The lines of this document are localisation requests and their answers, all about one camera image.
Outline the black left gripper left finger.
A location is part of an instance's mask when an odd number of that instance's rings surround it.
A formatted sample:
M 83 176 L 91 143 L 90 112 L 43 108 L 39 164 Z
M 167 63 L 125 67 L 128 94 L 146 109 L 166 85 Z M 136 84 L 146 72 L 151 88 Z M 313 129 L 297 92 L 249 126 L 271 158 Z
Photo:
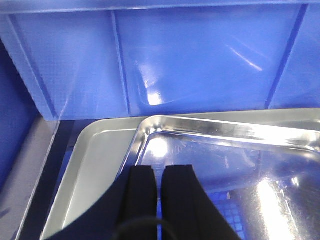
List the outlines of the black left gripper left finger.
M 156 217 L 158 191 L 148 165 L 126 168 L 103 196 L 52 240 L 109 240 L 130 220 Z

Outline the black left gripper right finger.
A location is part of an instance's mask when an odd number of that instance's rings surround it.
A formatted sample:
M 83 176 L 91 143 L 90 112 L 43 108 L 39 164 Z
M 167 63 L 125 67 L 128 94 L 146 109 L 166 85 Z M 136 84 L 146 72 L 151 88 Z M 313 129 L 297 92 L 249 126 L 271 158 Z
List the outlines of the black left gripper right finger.
M 215 207 L 192 165 L 166 166 L 161 179 L 162 218 L 179 240 L 238 240 Z

